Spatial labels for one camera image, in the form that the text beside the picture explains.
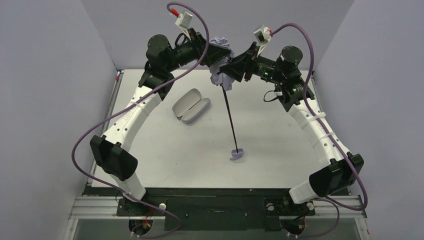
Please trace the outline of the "lavender umbrella case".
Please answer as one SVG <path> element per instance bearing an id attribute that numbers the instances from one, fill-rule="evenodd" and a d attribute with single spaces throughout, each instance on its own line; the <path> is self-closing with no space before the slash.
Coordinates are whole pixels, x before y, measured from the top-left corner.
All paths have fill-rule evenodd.
<path id="1" fill-rule="evenodd" d="M 179 121 L 191 125 L 209 108 L 210 104 L 209 98 L 202 97 L 198 89 L 192 88 L 176 101 L 172 111 Z"/>

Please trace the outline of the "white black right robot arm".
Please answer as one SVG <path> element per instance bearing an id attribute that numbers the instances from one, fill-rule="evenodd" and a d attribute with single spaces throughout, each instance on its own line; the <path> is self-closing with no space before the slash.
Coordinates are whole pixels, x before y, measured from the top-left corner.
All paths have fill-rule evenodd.
<path id="1" fill-rule="evenodd" d="M 320 169 L 289 190 L 291 204 L 304 204 L 325 198 L 353 185 L 364 165 L 360 154 L 352 154 L 332 131 L 318 101 L 298 68 L 303 58 L 296 46 L 286 46 L 277 60 L 259 55 L 255 42 L 244 53 L 219 67 L 234 80 L 249 81 L 252 76 L 274 84 L 276 98 L 298 123 L 317 155 Z"/>

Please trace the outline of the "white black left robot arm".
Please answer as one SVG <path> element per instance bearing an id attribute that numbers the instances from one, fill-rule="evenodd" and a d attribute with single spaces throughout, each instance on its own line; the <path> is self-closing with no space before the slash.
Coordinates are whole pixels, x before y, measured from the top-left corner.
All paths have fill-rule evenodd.
<path id="1" fill-rule="evenodd" d="M 138 160 L 130 149 L 147 117 L 171 90 L 175 82 L 172 72 L 196 61 L 216 73 L 233 55 L 226 38 L 207 40 L 194 30 L 174 46 L 162 34 L 149 39 L 144 72 L 130 102 L 115 114 L 116 122 L 101 136 L 94 135 L 89 143 L 96 165 L 112 177 L 127 201 L 151 206 L 146 202 L 148 191 L 136 173 Z"/>

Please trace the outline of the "lavender umbrella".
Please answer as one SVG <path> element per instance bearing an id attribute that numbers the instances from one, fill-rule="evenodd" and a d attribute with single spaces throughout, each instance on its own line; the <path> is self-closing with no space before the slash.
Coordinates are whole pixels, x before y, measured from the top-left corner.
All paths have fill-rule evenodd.
<path id="1" fill-rule="evenodd" d="M 231 151 L 230 160 L 236 161 L 244 155 L 244 150 L 242 148 L 239 148 L 237 144 L 233 119 L 232 119 L 231 110 L 230 110 L 230 104 L 229 104 L 229 100 L 227 96 L 227 91 L 232 90 L 232 84 L 235 80 L 231 78 L 229 75 L 227 75 L 226 73 L 220 72 L 220 67 L 222 67 L 226 63 L 229 63 L 230 60 L 232 60 L 232 58 L 234 57 L 234 51 L 231 49 L 230 43 L 225 37 L 216 36 L 216 37 L 213 37 L 209 42 L 211 44 L 219 45 L 221 47 L 224 47 L 230 50 L 229 55 L 225 56 L 223 59 L 219 60 L 216 64 L 212 65 L 209 68 L 209 71 L 211 73 L 211 77 L 210 77 L 211 83 L 216 86 L 221 86 L 221 89 L 222 89 L 225 106 L 226 106 L 226 110 L 227 110 L 228 118 L 230 122 L 231 132 L 233 136 L 233 141 L 235 145 L 235 149 Z"/>

